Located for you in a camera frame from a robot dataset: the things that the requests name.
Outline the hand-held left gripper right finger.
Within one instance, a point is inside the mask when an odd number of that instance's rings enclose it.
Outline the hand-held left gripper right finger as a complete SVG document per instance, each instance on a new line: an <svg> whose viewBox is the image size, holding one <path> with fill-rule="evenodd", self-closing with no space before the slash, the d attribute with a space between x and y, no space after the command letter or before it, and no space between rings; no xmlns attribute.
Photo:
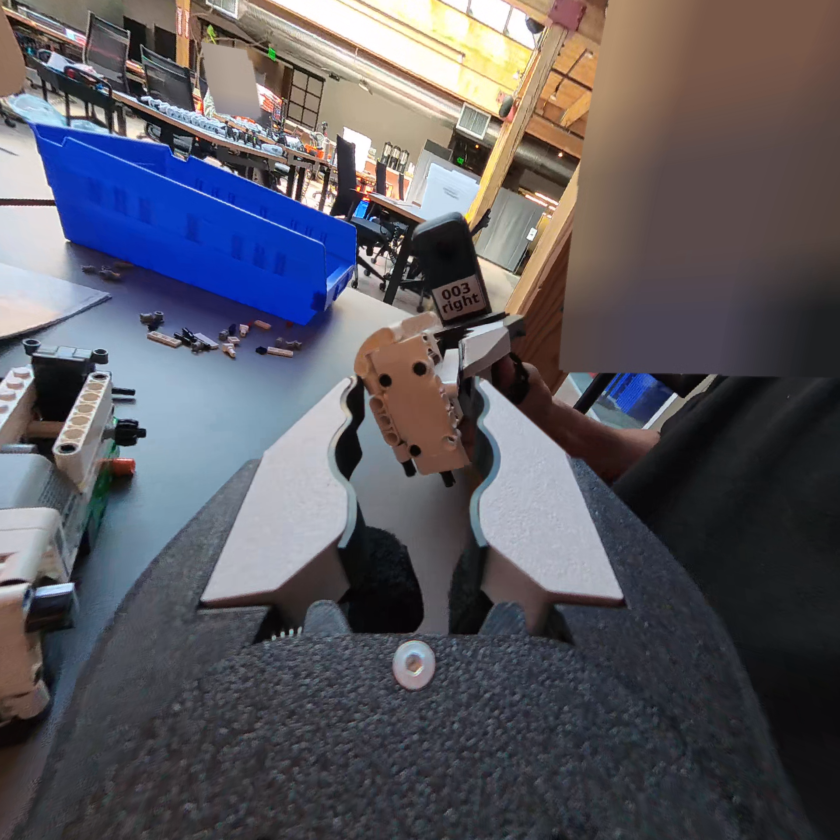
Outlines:
<svg viewBox="0 0 840 840"><path fill-rule="evenodd" d="M470 501L493 603L622 606L623 591L567 454L488 381L474 380L476 451L486 477Z"/></svg>

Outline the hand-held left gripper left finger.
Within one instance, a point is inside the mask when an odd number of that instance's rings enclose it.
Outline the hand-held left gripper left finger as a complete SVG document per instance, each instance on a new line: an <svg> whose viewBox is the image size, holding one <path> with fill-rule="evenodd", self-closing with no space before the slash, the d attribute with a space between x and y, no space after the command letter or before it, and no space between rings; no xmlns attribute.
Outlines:
<svg viewBox="0 0 840 840"><path fill-rule="evenodd" d="M343 378L264 452L201 596L209 608L307 610L350 588L361 382Z"/></svg>

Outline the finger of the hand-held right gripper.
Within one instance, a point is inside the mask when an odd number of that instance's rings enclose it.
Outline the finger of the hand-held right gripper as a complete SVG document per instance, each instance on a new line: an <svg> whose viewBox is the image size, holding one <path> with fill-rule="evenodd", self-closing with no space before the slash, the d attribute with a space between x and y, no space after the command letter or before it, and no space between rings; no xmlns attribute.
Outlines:
<svg viewBox="0 0 840 840"><path fill-rule="evenodd" d="M458 342L458 379L491 379L492 366L511 351L509 329L504 324L482 324L467 329Z"/></svg>

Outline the white lego subassembly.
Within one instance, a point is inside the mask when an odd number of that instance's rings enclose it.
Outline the white lego subassembly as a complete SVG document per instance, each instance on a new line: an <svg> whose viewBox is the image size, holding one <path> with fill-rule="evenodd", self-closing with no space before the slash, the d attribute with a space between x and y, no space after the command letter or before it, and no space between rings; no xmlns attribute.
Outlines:
<svg viewBox="0 0 840 840"><path fill-rule="evenodd" d="M438 474L452 487L469 458L459 431L459 352L443 348L442 330L432 311L379 329L360 346L353 371L406 476Z"/></svg>

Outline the lego truck model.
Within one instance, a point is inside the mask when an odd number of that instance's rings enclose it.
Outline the lego truck model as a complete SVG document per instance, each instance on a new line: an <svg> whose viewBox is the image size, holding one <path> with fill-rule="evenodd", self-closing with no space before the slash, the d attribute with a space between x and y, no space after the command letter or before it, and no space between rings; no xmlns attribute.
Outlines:
<svg viewBox="0 0 840 840"><path fill-rule="evenodd" d="M1 724L41 719L52 696L45 636L70 627L73 571L98 538L120 449L146 430L115 416L134 390L112 384L106 350L22 342L1 386Z"/></svg>

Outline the person's right forearm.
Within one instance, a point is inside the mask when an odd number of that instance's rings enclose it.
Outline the person's right forearm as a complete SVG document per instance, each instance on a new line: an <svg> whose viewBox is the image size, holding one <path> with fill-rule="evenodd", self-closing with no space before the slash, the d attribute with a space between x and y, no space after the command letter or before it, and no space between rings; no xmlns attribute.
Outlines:
<svg viewBox="0 0 840 840"><path fill-rule="evenodd" d="M544 431L608 485L621 479L660 439L657 430L609 427L557 400L547 410Z"/></svg>

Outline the scattered small lego pieces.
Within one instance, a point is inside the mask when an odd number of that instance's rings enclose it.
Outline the scattered small lego pieces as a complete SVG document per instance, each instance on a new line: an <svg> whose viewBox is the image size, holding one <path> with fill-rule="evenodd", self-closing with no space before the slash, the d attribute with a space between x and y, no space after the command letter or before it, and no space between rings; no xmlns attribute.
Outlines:
<svg viewBox="0 0 840 840"><path fill-rule="evenodd" d="M132 263L121 259L116 259L111 264L101 266L84 264L80 267L86 275L97 276L110 282L119 281L123 274L132 268ZM165 325L165 315L160 310L142 312L139 315L139 320L146 328L146 338L154 343L171 349L185 346L194 354L221 350L232 360L236 358L237 348L242 340L254 331L267 332L271 329L271 325L261 319L251 322L232 322L225 329L219 331L217 339L212 339L204 333L192 331L188 328L181 328L174 331L173 334L161 331L161 327ZM259 355L292 358L301 349L302 341L279 337L271 346L257 346L255 352Z"/></svg>

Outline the long table with lego models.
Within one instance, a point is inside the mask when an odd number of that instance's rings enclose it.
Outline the long table with lego models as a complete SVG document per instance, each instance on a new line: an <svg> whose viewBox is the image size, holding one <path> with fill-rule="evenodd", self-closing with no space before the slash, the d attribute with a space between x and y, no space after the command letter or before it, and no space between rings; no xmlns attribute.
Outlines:
<svg viewBox="0 0 840 840"><path fill-rule="evenodd" d="M109 133L127 135L125 111L131 111L145 121L145 135L166 144L174 152L203 159L213 157L234 172L252 180L259 173L259 181L277 189L281 177L287 180L286 195L302 202L307 173L319 172L323 167L313 154L303 148L278 142L258 124L251 125L244 118L225 114L206 115L187 112L150 96L141 66L142 81L130 58L130 32L127 75L129 93L115 91L107 81L85 63L86 34L65 27L59 21L45 17L31 8L12 11L4 9L7 21L24 25L14 30L24 63L38 75L42 94L48 98L47 88L59 91L64 98L62 124L71 126L83 121L95 124ZM197 91L193 84L193 94Z"/></svg>

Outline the lego instruction booklet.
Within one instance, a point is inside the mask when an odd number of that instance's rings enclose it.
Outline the lego instruction booklet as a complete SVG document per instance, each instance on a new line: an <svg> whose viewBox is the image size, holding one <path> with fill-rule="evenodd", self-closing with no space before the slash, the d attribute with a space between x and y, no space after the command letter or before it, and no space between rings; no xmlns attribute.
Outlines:
<svg viewBox="0 0 840 840"><path fill-rule="evenodd" d="M106 291L1 264L1 340L15 340L110 300Z"/></svg>

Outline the person's right hand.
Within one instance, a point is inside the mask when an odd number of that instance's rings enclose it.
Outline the person's right hand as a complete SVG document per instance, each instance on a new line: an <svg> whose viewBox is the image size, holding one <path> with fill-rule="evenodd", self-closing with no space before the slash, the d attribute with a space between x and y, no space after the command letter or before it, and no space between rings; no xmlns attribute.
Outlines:
<svg viewBox="0 0 840 840"><path fill-rule="evenodd" d="M546 431L552 422L555 404L537 368L509 353L490 369L493 386L531 422Z"/></svg>

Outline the black office chair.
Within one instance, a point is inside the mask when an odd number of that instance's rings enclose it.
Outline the black office chair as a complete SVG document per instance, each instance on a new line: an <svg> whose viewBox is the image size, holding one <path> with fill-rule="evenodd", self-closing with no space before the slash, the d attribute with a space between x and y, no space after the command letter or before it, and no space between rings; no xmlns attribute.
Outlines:
<svg viewBox="0 0 840 840"><path fill-rule="evenodd" d="M127 61L130 32L88 11L85 63L103 77L115 91L130 92Z"/></svg>
<svg viewBox="0 0 840 840"><path fill-rule="evenodd" d="M140 55L150 96L187 112L194 112L193 81L189 69L144 45L140 47Z"/></svg>
<svg viewBox="0 0 840 840"><path fill-rule="evenodd" d="M373 247L379 246L381 251L388 251L395 257L396 251L392 247L393 234L385 223L379 219L354 215L362 200L356 188L354 144L341 136L336 139L336 162L338 187L330 215L343 218L355 228L357 246L363 246L368 256L373 255Z"/></svg>

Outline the blue plastic bin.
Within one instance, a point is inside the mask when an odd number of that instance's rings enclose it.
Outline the blue plastic bin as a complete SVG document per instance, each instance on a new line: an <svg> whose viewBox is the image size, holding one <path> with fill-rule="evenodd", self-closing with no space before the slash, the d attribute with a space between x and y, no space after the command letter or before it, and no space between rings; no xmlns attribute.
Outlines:
<svg viewBox="0 0 840 840"><path fill-rule="evenodd" d="M650 418L673 394L651 374L616 374L604 391L618 410L636 419Z"/></svg>
<svg viewBox="0 0 840 840"><path fill-rule="evenodd" d="M300 325L354 278L340 218L162 143L30 128L73 244Z"/></svg>

